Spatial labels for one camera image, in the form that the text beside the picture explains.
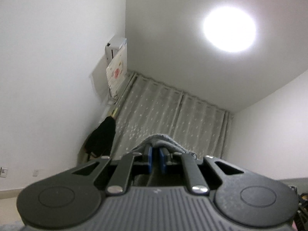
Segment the beige floor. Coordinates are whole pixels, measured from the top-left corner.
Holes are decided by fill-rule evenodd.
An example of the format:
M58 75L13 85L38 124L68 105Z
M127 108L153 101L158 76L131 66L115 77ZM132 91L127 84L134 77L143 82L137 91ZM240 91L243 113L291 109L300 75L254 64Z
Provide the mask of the beige floor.
M21 221L16 208L16 197L0 200L0 225Z

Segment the electrical socket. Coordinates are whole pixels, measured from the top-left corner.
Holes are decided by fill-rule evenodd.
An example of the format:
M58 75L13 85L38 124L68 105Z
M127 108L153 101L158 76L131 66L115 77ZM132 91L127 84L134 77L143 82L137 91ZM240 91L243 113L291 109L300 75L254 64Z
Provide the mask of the electrical socket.
M33 171L33 177L36 177L36 176L38 176L38 174L39 174L39 170L38 169L35 169L34 171Z
M7 168L6 167L1 167L0 169L0 177L7 177Z

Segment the round bright light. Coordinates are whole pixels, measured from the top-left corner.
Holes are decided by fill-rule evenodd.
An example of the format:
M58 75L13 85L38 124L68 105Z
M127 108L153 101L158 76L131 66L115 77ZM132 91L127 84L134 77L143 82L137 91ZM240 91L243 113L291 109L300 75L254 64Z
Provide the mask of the round bright light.
M205 19L204 33L216 47L239 52L252 45L256 36L256 26L249 15L233 7L213 10Z

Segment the ceiling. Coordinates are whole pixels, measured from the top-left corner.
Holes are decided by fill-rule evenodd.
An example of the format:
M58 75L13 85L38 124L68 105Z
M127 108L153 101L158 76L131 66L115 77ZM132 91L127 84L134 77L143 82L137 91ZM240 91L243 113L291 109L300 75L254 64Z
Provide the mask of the ceiling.
M224 5L255 21L249 49L205 38L205 17ZM129 68L238 112L308 69L308 0L127 0L126 37Z

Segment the curtain fold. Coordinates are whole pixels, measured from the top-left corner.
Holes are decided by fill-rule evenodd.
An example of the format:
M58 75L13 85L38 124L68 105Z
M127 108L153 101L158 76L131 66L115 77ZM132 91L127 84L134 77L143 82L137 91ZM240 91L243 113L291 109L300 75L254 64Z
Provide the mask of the curtain fold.
M194 96L137 75L121 102L112 156L121 156L147 136L168 134L187 150L221 157L232 115Z

